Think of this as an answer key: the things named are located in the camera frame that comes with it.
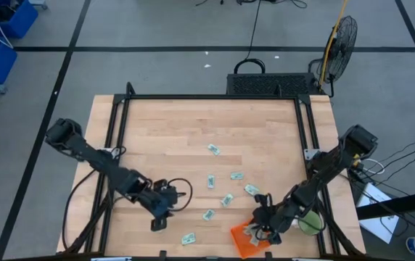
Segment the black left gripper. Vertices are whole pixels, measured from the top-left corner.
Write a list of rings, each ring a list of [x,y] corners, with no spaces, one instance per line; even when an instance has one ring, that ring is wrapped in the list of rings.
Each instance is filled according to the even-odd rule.
[[[178,192],[166,179],[152,183],[140,173],[132,173],[131,201],[138,202],[154,219],[150,230],[161,231],[167,227],[167,219],[173,214],[171,209],[178,202]]]

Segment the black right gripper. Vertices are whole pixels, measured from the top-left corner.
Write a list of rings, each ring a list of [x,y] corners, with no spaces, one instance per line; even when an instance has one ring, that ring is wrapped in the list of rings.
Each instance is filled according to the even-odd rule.
[[[273,204],[271,194],[256,194],[254,200],[260,206],[252,213],[252,237],[271,245],[281,244],[280,234],[285,233],[295,219],[297,203],[291,194],[287,194],[278,204]]]

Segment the orange plastic basket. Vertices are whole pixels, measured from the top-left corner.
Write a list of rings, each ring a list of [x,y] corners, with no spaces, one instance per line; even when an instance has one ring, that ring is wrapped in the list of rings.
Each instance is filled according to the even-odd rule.
[[[242,259],[253,257],[257,255],[258,253],[260,253],[261,251],[269,248],[271,245],[268,240],[268,237],[271,235],[271,232],[266,232],[262,230],[261,228],[258,229],[258,232],[256,232],[255,228],[253,228],[252,234],[258,235],[260,237],[260,243],[258,246],[252,245],[250,243],[252,234],[246,235],[243,233],[243,228],[249,224],[255,224],[255,223],[252,223],[251,220],[248,220],[246,222],[241,223],[240,225],[234,226],[230,230],[231,237],[234,242],[234,246],[237,249],[239,256]]]

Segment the green white ceramic mug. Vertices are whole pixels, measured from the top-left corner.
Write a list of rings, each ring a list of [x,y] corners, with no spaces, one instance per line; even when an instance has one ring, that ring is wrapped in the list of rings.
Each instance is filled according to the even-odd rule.
[[[308,236],[315,236],[326,228],[321,216],[314,211],[309,211],[304,217],[296,217],[300,230]]]

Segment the white cardboard box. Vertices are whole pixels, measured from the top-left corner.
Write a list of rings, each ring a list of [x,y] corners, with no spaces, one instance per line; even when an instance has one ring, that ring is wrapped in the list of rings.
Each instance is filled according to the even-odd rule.
[[[377,202],[383,202],[391,200],[391,197],[380,191],[376,186],[371,183],[367,183],[363,192],[359,196],[356,202],[357,207],[364,207],[370,204],[376,204]],[[362,228],[381,239],[383,242],[389,244],[393,237],[395,228],[398,224],[399,217],[396,215],[376,217],[371,219],[359,220],[359,224]]]

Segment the black metal beam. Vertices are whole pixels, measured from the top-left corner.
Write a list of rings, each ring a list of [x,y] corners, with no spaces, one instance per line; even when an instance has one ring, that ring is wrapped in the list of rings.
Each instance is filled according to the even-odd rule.
[[[415,194],[357,207],[356,212],[359,220],[415,212]]]

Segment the black perforated computer case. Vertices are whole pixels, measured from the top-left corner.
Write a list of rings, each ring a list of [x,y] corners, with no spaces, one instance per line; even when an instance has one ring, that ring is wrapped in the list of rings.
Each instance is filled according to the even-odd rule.
[[[228,95],[319,94],[313,73],[228,74]]]

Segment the black floor fan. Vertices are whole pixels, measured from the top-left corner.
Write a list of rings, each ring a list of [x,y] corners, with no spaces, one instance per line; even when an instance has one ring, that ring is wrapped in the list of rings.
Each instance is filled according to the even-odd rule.
[[[315,65],[316,71],[313,72],[313,84],[321,94],[324,94],[323,85],[330,85],[329,97],[334,96],[334,83],[344,73],[350,57],[353,53],[358,32],[358,25],[351,16],[343,17],[337,25],[333,36],[330,36],[326,47],[329,48],[328,54],[323,54],[320,59],[313,59],[308,64],[308,72],[312,72]]]

